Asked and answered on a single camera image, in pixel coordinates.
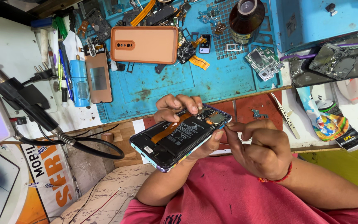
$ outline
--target brown glass bottle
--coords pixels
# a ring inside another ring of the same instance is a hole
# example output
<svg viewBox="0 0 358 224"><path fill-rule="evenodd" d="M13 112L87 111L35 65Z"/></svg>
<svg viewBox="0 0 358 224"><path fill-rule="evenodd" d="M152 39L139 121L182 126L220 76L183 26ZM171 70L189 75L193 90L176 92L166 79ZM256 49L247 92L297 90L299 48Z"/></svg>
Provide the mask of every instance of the brown glass bottle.
<svg viewBox="0 0 358 224"><path fill-rule="evenodd" d="M260 0L240 0L229 16L231 37L242 45L253 42L264 18L265 6Z"/></svg>

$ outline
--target forearm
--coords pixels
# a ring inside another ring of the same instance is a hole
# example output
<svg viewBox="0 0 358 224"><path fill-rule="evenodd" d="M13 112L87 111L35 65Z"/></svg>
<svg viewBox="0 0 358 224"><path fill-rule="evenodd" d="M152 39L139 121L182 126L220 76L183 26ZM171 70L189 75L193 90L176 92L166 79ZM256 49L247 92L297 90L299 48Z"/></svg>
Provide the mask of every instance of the forearm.
<svg viewBox="0 0 358 224"><path fill-rule="evenodd" d="M315 164L292 160L289 177L278 184L320 209L358 208L358 186Z"/></svg>
<svg viewBox="0 0 358 224"><path fill-rule="evenodd" d="M185 184L196 162L185 159L167 173L155 170L140 187L136 198L145 205L167 205Z"/></svg>

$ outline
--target red wire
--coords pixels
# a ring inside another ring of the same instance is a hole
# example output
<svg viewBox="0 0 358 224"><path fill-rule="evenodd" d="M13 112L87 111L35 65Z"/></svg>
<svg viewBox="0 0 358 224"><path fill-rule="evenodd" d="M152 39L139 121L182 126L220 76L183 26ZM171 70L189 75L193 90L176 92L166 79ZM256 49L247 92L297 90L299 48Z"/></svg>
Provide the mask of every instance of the red wire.
<svg viewBox="0 0 358 224"><path fill-rule="evenodd" d="M110 199L112 199L112 197L114 197L115 194L117 194L118 190L102 205L102 207L109 202ZM82 221L80 224L82 224L83 222L85 222L87 219L89 219L91 216L93 216L97 211L99 211L99 209L101 209L102 207L98 208L94 213L92 213L92 215L88 216L84 221Z"/></svg>

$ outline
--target charging port board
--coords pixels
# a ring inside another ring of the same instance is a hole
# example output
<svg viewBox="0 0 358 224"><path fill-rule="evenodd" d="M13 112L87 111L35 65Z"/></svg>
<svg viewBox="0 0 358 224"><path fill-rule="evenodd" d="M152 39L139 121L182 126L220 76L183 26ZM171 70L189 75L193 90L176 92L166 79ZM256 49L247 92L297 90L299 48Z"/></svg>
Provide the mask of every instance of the charging port board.
<svg viewBox="0 0 358 224"><path fill-rule="evenodd" d="M269 48L265 50L260 47L255 48L246 55L246 60L263 81L273 78L276 73L285 68L284 64L278 60L278 57Z"/></svg>

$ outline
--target red thread bracelet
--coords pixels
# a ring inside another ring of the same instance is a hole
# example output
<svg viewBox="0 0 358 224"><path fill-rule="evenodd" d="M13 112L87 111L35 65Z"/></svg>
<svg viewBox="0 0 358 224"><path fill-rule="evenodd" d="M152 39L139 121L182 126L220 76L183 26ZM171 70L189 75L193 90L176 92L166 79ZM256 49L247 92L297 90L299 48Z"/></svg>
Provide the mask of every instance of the red thread bracelet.
<svg viewBox="0 0 358 224"><path fill-rule="evenodd" d="M277 181L271 181L269 179L266 179L266 178L262 178L262 177L258 177L258 181L259 182L272 182L272 183L278 183L278 182L281 182L285 179L288 178L288 176L290 175L291 173L291 170L292 170L292 162L290 163L290 166L288 167L288 172L287 172L287 175L285 175L283 178L281 178L280 180L277 180Z"/></svg>

